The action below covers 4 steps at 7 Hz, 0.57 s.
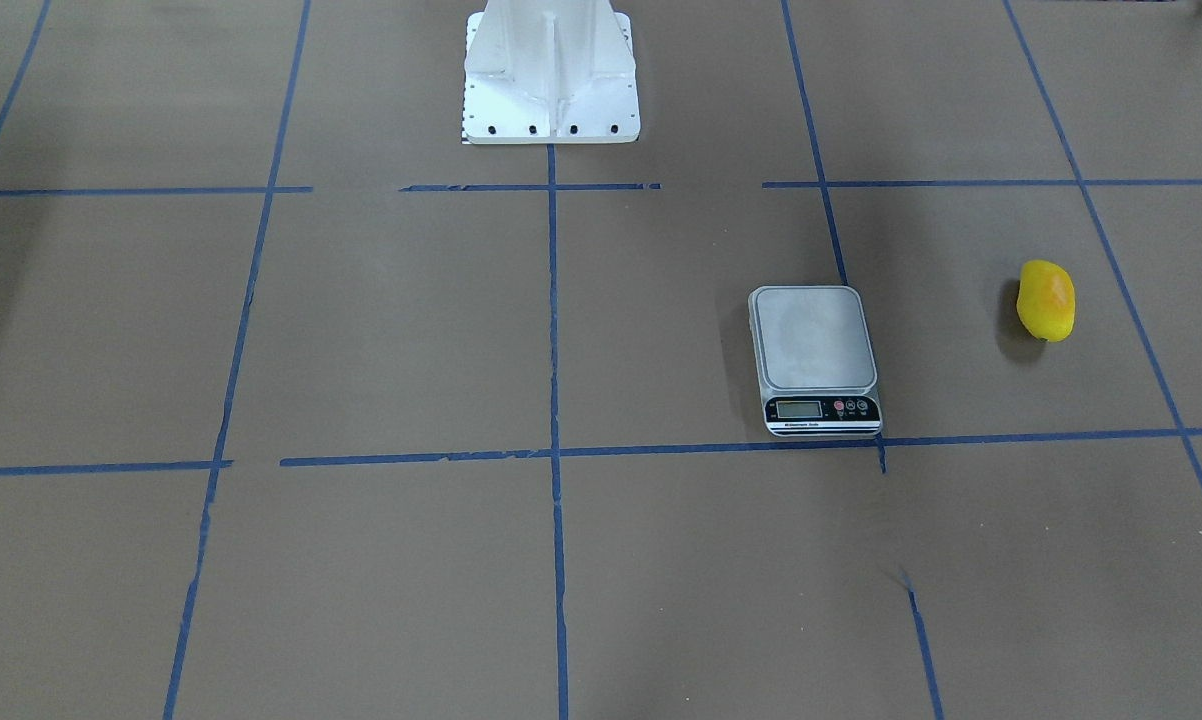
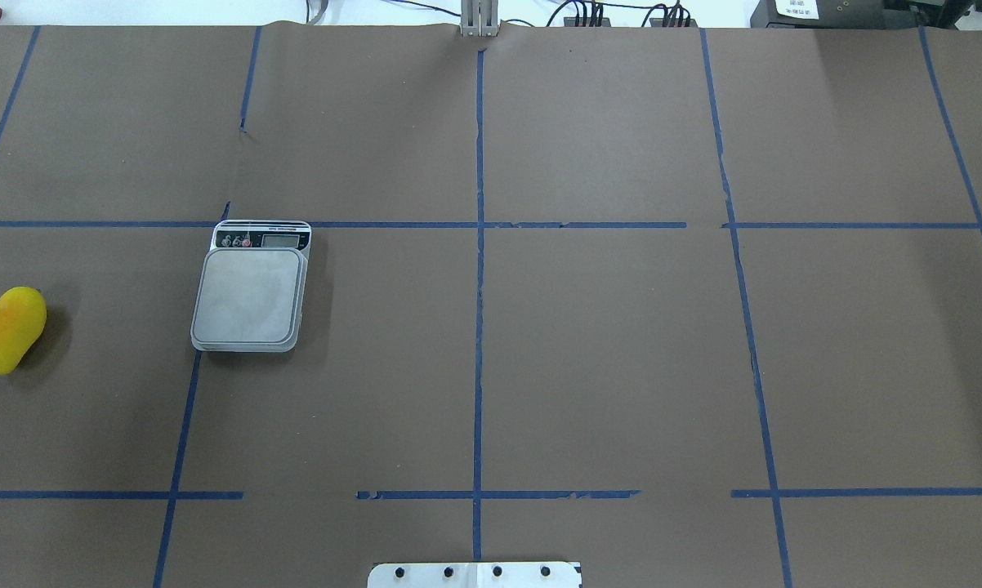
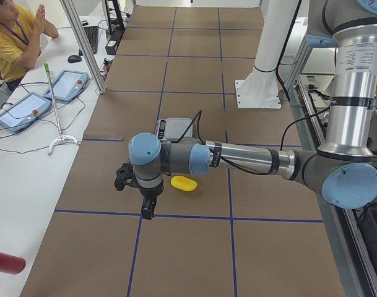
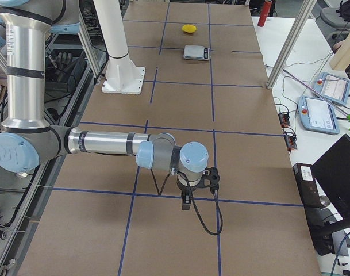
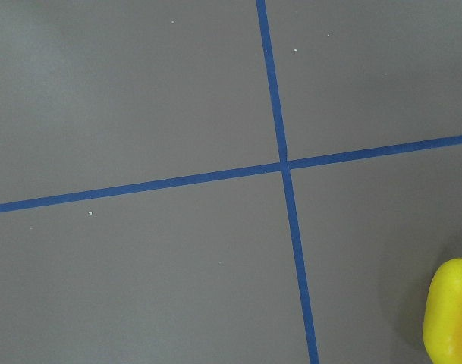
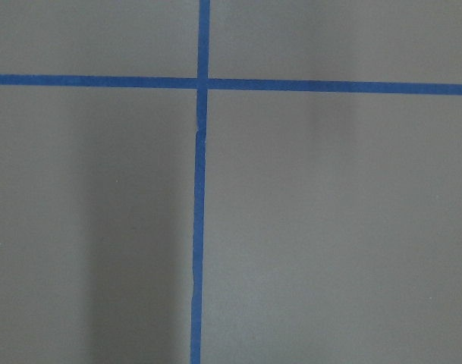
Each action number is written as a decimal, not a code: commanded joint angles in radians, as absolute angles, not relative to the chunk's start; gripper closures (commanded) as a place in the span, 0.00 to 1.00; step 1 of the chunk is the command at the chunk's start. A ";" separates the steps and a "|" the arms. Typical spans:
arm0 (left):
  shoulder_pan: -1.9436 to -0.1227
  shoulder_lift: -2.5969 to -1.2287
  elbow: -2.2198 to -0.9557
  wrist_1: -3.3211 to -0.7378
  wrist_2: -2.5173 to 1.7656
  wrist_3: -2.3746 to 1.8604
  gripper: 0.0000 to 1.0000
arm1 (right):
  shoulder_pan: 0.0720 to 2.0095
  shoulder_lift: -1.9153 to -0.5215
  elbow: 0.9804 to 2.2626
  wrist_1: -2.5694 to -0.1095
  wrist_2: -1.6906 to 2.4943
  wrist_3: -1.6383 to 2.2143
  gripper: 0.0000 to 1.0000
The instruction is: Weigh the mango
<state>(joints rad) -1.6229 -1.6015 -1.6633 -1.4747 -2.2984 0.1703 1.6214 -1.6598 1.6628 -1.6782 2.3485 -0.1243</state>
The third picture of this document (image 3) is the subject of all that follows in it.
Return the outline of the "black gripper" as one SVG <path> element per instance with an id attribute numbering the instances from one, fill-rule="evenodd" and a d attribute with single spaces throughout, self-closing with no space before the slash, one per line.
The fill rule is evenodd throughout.
<path id="1" fill-rule="evenodd" d="M 153 219 L 157 205 L 157 197 L 162 193 L 162 185 L 159 184 L 153 188 L 141 187 L 140 193 L 143 195 L 143 203 L 141 207 L 141 215 L 143 219 Z"/>

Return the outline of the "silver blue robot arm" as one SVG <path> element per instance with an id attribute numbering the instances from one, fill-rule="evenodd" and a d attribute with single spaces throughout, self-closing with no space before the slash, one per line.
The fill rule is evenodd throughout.
<path id="1" fill-rule="evenodd" d="M 377 168 L 367 147 L 377 82 L 377 1 L 311 1 L 308 29 L 338 44 L 326 139 L 315 151 L 274 150 L 143 132 L 129 142 L 129 162 L 115 188 L 143 196 L 141 214 L 154 217 L 167 174 L 206 174 L 225 166 L 300 183 L 342 209 L 377 202 Z"/>

